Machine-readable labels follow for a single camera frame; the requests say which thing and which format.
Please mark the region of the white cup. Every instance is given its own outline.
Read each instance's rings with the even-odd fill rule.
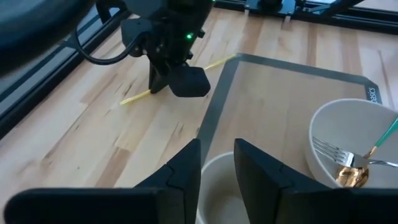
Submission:
[[[197,223],[249,223],[236,179],[233,152],[213,158],[202,168]]]

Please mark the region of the wood grain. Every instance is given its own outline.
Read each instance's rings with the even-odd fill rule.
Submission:
[[[379,86],[385,105],[398,107],[395,36],[301,21],[290,23],[288,29],[282,30],[280,19],[213,9],[203,27],[205,37],[198,39],[192,48],[194,57],[190,64],[204,67],[232,53],[244,52],[355,73]],[[119,54],[124,48],[120,41],[118,30],[94,55]],[[204,98],[177,98],[166,88],[120,107],[121,100],[147,90],[148,66],[145,57],[126,58],[106,67],[83,62],[0,140],[0,207],[11,195],[32,187],[133,187],[194,138],[223,66],[206,71],[212,89]],[[267,88],[278,92],[283,101],[288,86],[285,83]],[[251,108],[253,101],[264,103],[252,97],[226,105],[229,113],[223,115],[219,129],[225,130],[224,134],[230,135],[228,138],[234,137],[227,132],[231,129],[227,125],[229,119],[239,118],[235,127],[249,123],[277,125],[271,119],[244,119],[246,113],[251,116],[277,113],[269,109],[271,106],[255,110]],[[286,106],[287,103],[278,105],[280,109]],[[248,140],[262,138],[259,146],[277,147],[285,137],[284,131],[283,126],[275,129],[281,134],[275,140],[248,133]],[[277,151],[271,154],[284,156]]]

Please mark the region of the utensil handle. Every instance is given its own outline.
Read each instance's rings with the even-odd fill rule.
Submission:
[[[393,162],[387,162],[387,161],[369,160],[369,164],[373,164],[373,165],[382,165],[382,166],[390,166],[390,167],[398,168],[398,164],[393,163]]]
[[[398,117],[395,121],[389,126],[387,131],[381,136],[381,138],[375,143],[374,146],[380,147],[383,142],[398,128]]]

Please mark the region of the fork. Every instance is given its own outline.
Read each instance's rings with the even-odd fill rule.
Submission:
[[[398,168],[398,164],[396,163],[375,159],[365,159],[359,154],[348,152],[316,137],[312,137],[312,143],[317,152],[342,166],[361,168],[368,164],[374,164]]]

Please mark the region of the gold spoon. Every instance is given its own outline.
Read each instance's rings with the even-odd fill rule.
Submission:
[[[398,129],[398,117],[394,122],[392,122],[387,131],[380,137],[372,149],[365,154],[364,158],[369,159],[374,152],[376,152],[376,149],[380,147],[396,129]],[[362,187],[369,179],[369,169],[367,166],[362,168],[339,166],[335,174],[335,179],[343,187]]]

